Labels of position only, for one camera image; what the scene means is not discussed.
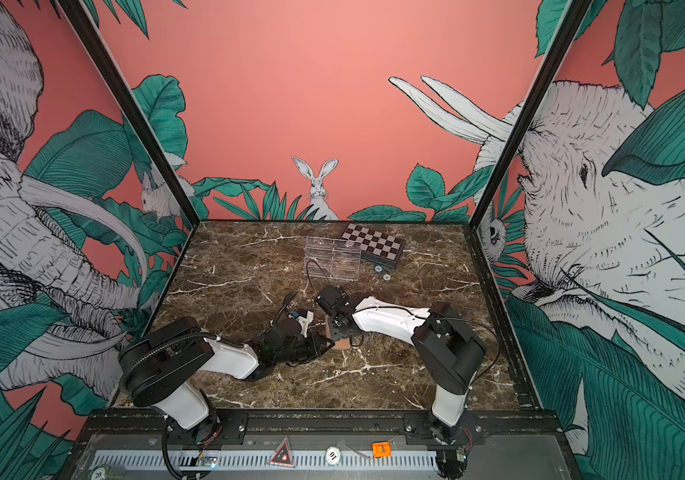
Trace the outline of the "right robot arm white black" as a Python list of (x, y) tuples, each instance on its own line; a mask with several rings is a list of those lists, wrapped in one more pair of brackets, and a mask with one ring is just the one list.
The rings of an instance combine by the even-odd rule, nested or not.
[(452, 444), (470, 386), (486, 356), (486, 345), (470, 324), (444, 302), (410, 308), (371, 295), (349, 296), (332, 285), (316, 295), (316, 304), (328, 316), (334, 341), (377, 333), (416, 349), (436, 384), (428, 414), (429, 434), (442, 444)]

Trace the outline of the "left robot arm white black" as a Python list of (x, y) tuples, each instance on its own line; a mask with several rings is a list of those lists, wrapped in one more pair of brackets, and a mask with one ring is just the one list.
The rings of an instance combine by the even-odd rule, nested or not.
[(183, 430), (218, 430), (216, 408), (190, 378), (214, 372), (258, 381), (276, 366), (300, 366), (334, 347), (334, 342), (294, 318), (280, 320), (262, 334), (234, 343), (202, 329), (190, 317), (150, 332), (120, 353), (120, 391), (138, 407), (153, 407)]

